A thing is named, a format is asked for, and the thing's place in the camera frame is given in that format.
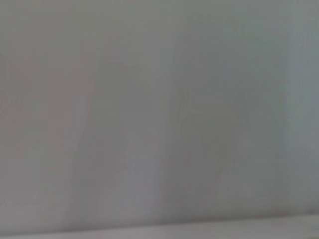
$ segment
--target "wall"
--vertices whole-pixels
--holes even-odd
[[[315,5],[0,1],[0,234],[314,211]]]

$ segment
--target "gray background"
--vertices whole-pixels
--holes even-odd
[[[0,235],[318,212],[318,19],[0,1]]]

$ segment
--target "gray wall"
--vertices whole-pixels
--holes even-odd
[[[0,235],[319,208],[317,1],[0,1]]]

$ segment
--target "white surface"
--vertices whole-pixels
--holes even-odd
[[[318,239],[319,217],[199,223],[2,239]]]
[[[0,235],[319,209],[317,0],[0,0]]]

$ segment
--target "white wall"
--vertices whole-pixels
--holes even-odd
[[[0,1],[0,234],[315,210],[316,3]]]

